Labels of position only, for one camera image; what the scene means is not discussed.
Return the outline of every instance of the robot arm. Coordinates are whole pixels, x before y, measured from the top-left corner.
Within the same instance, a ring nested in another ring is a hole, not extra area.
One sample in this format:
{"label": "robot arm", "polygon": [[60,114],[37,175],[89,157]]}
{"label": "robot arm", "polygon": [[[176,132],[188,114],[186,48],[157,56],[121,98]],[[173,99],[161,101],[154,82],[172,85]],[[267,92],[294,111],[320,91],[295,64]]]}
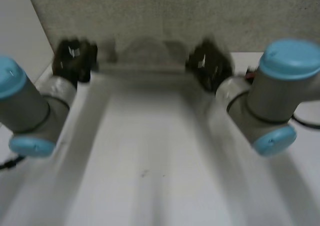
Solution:
{"label": "robot arm", "polygon": [[53,75],[39,89],[10,58],[0,58],[0,122],[14,134],[10,149],[23,156],[52,154],[77,84],[90,80],[97,46],[87,41],[62,41],[52,63]]}
{"label": "robot arm", "polygon": [[[214,71],[223,68],[230,66],[221,64]],[[288,124],[297,106],[304,101],[320,100],[320,47],[299,40],[272,43],[260,59],[252,85],[230,72],[206,74],[222,81],[218,85],[211,83],[214,86],[207,89],[216,94],[257,153],[275,155],[297,137]]]}

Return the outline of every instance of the gray wall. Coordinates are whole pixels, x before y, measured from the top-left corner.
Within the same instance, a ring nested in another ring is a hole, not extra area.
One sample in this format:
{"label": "gray wall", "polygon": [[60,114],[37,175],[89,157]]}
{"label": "gray wall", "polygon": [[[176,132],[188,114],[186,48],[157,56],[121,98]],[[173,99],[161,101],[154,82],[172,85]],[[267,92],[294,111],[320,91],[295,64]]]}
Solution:
{"label": "gray wall", "polygon": [[283,37],[320,43],[320,0],[31,0],[53,47],[63,36],[123,47],[137,36],[193,45],[214,33],[231,51],[262,51]]}

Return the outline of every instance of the white table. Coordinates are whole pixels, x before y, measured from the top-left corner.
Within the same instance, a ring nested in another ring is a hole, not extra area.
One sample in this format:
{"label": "white table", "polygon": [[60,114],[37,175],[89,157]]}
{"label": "white table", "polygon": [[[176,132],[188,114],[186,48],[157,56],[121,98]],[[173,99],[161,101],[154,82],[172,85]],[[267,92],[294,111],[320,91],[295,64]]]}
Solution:
{"label": "white table", "polygon": [[[233,53],[236,70],[260,56]],[[265,159],[219,105],[207,137],[179,94],[116,84],[80,86],[55,155],[1,174],[0,225],[319,225],[319,133],[295,125]],[[316,103],[297,112],[320,119]]]}

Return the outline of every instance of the white surface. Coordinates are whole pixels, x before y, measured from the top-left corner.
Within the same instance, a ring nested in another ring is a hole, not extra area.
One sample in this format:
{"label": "white surface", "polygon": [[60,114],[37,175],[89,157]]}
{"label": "white surface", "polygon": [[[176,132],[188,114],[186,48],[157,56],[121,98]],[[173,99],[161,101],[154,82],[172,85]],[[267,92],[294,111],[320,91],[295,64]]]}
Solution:
{"label": "white surface", "polygon": [[0,0],[0,55],[10,56],[34,82],[53,51],[30,0]]}
{"label": "white surface", "polygon": [[[236,69],[260,55],[234,53]],[[295,125],[287,152],[261,158],[216,103],[150,90],[80,86],[55,155],[0,175],[0,225],[319,226],[319,133]],[[298,113],[320,121],[319,104]]]}

